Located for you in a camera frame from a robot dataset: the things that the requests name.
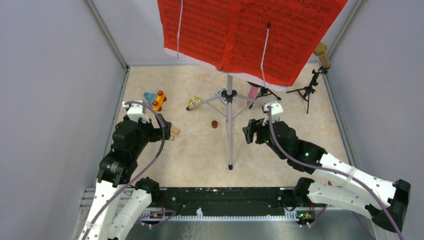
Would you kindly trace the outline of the lilac music stand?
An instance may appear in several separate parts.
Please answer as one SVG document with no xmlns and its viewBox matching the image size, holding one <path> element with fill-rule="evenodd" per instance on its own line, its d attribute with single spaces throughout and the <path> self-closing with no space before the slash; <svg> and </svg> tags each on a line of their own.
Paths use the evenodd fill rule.
<svg viewBox="0 0 424 240">
<path fill-rule="evenodd" d="M 227 101 L 228 101 L 228 103 L 227 103 L 227 112 L 226 112 L 225 116 L 226 116 L 226 120 L 227 120 L 228 123 L 231 123 L 232 120 L 233 120 L 232 102 L 233 102 L 233 99 L 237 96 L 237 91 L 233 88 L 233 76 L 237 76 L 239 78 L 246 80 L 247 82 L 251 82 L 251 83 L 254 83 L 256 85 L 266 87 L 268 89 L 276 88 L 278 90 L 284 90 L 288 87 L 288 86 L 269 84 L 265 80 L 260 80 L 258 77 L 254 77 L 254 76 L 248 75 L 246 73 L 225 72 L 223 70 L 218 70 L 218 71 L 227 74 L 227 87 L 226 88 L 227 88 Z"/>
</svg>

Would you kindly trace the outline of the red sheet music page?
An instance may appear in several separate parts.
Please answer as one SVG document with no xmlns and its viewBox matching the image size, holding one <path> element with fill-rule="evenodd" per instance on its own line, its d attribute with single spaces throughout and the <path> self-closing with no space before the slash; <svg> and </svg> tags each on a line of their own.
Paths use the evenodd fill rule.
<svg viewBox="0 0 424 240">
<path fill-rule="evenodd" d="M 235 72 L 235 49 L 241 0 L 159 0 L 164 51 L 175 58 Z"/>
<path fill-rule="evenodd" d="M 231 0 L 221 69 L 292 86 L 345 0 Z"/>
</svg>

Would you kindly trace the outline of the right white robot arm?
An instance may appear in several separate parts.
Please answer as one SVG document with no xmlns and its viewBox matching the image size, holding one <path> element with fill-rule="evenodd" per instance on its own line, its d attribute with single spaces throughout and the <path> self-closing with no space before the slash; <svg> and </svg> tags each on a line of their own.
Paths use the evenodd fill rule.
<svg viewBox="0 0 424 240">
<path fill-rule="evenodd" d="M 410 201 L 409 182 L 384 180 L 344 163 L 323 147 L 298 138 L 283 121 L 250 119 L 242 131 L 247 144 L 266 144 L 293 169 L 336 184 L 301 178 L 293 192 L 297 205 L 333 205 L 360 214 L 386 231 L 402 232 Z"/>
</svg>

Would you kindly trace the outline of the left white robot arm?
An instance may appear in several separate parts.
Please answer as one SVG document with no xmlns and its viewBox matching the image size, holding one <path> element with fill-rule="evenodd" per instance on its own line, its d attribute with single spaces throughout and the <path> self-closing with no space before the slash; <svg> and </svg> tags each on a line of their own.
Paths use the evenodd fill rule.
<svg viewBox="0 0 424 240">
<path fill-rule="evenodd" d="M 171 136 L 172 123 L 161 114 L 152 120 L 134 121 L 125 115 L 112 134 L 110 151 L 100 161 L 95 193 L 80 240 L 124 240 L 149 206 L 160 202 L 159 183 L 147 178 L 132 178 L 138 158 L 148 143 L 160 142 L 161 153 Z"/>
</svg>

